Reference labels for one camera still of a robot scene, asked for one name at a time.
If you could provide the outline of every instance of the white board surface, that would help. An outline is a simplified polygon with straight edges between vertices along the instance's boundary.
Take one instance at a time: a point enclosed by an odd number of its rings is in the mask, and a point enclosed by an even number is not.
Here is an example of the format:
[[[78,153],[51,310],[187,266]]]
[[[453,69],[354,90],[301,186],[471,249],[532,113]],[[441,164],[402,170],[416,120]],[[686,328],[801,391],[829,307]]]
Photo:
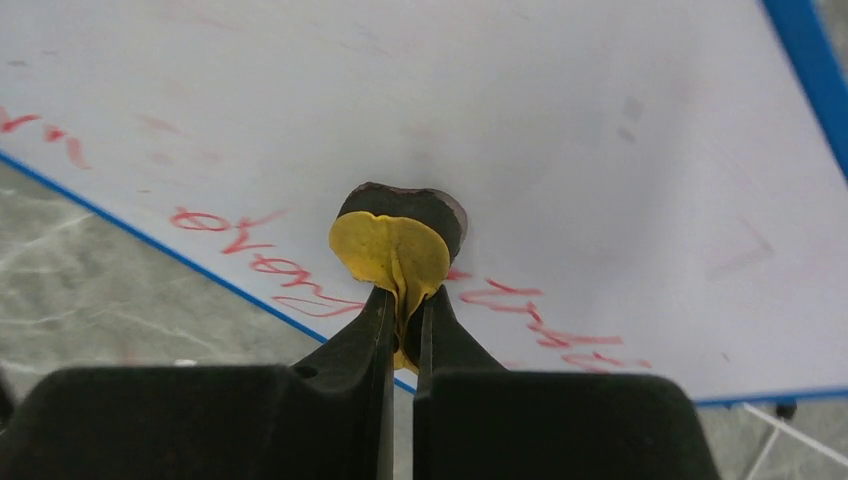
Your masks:
[[[377,181],[466,208],[513,368],[848,391],[848,192],[755,1],[8,0],[0,53],[5,155],[319,336]]]

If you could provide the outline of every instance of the blue border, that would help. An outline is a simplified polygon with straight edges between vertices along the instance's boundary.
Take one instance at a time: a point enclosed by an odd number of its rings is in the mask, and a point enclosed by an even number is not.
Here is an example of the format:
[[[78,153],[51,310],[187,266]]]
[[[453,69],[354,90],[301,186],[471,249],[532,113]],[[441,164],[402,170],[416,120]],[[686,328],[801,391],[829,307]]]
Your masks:
[[[761,1],[848,179],[848,87],[818,9],[813,0]]]
[[[822,130],[830,143],[843,175],[848,178],[848,87],[842,77],[839,61],[834,55],[816,7],[812,0],[761,0],[771,17],[772,25],[795,69],[795,73],[807,94],[810,105],[818,117]],[[0,161],[21,174],[41,183],[69,200],[94,212],[106,221],[122,228],[153,248],[169,255],[192,270],[222,285],[251,304],[283,320],[307,336],[321,343],[327,339],[293,318],[280,313],[267,303],[251,296],[246,291],[203,268],[198,263],[181,255],[150,235],[124,222],[115,215],[98,207],[79,194],[26,166],[0,151]],[[395,384],[409,393],[415,388],[397,378]],[[798,393],[763,393],[745,397],[712,398],[696,401],[699,407],[730,407],[739,403],[780,403],[800,399],[824,399],[848,396],[848,386],[838,389],[808,390]]]

